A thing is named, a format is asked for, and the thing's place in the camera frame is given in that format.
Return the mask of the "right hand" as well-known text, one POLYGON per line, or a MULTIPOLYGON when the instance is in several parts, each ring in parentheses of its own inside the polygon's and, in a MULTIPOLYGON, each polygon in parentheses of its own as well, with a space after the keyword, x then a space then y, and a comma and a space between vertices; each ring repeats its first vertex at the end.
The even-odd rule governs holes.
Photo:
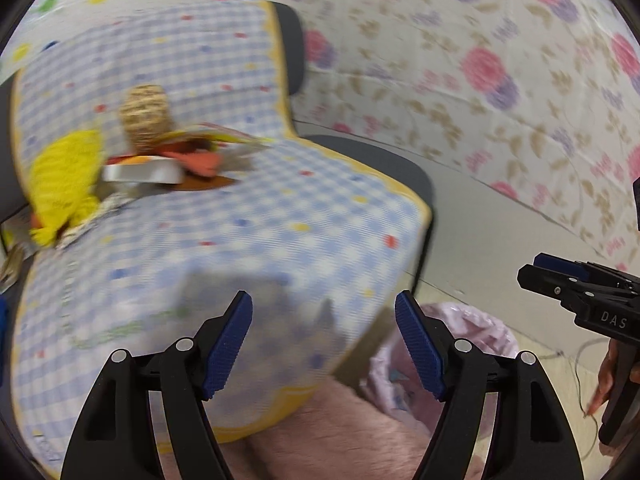
POLYGON ((614 386, 619 355, 620 343, 617 340, 611 339, 608 342, 608 352, 606 352, 600 366, 597 387, 594 389, 593 395, 586 408, 587 416, 596 414, 596 411, 608 402, 614 386))

